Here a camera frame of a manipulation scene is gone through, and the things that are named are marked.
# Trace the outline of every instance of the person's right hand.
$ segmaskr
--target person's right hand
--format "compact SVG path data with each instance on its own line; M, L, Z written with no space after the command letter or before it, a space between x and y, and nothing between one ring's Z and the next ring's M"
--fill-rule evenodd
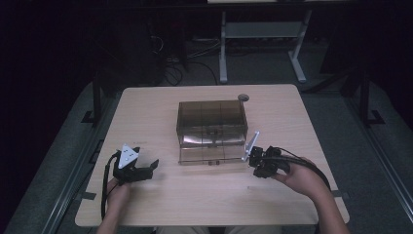
M330 192L324 181L312 170L293 163L290 163L289 167L290 171L287 175L275 174L272 178L312 200Z

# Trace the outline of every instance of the table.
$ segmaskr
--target table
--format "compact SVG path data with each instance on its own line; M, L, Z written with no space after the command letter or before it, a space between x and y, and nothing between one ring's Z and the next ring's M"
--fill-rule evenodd
M248 140L260 131L257 146L278 146L309 158L326 174L332 190L337 190L306 108L292 85L129 88L123 92L86 189L96 196L82 200L76 223L101 223L104 166L124 143L141 147L137 167L148 166L156 159L160 164L151 180L132 184L123 225L317 223L317 212L310 199L273 179L255 177L247 163L178 165L178 103L236 99L239 94L249 96L244 103ZM343 199L335 200L344 220L349 221Z

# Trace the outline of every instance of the gray carpet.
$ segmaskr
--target gray carpet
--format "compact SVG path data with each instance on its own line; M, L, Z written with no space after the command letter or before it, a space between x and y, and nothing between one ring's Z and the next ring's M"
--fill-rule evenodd
M242 84L294 84L299 90L313 87L327 76L319 74L325 53L325 44L305 44L300 61L308 82L300 84L295 79L285 45L261 50L243 57L228 57L228 85ZM218 56L209 55L194 59L207 64L216 79L219 79ZM181 86L214 85L210 71L202 65L189 64L188 71L182 66ZM349 107L354 99L339 96L341 82L335 83L319 94L303 95L304 104L319 137L320 144L334 174L337 184L345 194L345 203L350 214L348 226L352 233L413 233L413 224L408 219L379 164L375 151L366 138L365 128ZM161 86L169 86L164 81ZM412 191L413 135L402 122L378 87L371 87L371 107L379 110L386 125L373 126L371 131L380 140L382 147L392 155L392 162L400 177ZM103 97L103 118L93 128L81 123L86 111L93 109L92 87L81 93L73 106L60 133L56 137L31 186L24 195L6 233L41 233L60 195L68 175L79 161L79 155L90 155L83 162L78 179L73 187L78 192L62 214L63 219L56 233L94 233L95 228L78 227L74 217L80 205L79 195L85 190L88 173L93 167L93 158L99 141L104 139L116 109L119 96ZM151 228L122 227L119 233L145 233ZM283 233L313 233L313 226L288 226Z

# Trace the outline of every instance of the dark background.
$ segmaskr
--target dark background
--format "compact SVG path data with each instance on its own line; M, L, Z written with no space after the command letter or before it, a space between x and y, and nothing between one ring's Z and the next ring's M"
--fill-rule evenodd
M413 29L409 26L411 9L404 2L380 1L383 7L366 4L346 11L318 10L306 38L330 40L325 71L338 72L354 63L363 67L413 128ZM0 231L7 226L76 97L94 78L92 38L105 31L113 16L81 9L76 1L0 2ZM155 27L169 36L171 48L179 48L177 32L183 28L185 37L219 35L219 28L211 27L212 21L219 23L219 13L169 12L164 16L155 18L159 24Z

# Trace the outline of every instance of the person's left hand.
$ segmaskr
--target person's left hand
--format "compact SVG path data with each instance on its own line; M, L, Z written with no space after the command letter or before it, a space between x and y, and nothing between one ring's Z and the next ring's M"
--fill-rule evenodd
M107 212L122 215L131 196L131 184L124 183L120 186L118 183L115 177L107 183Z

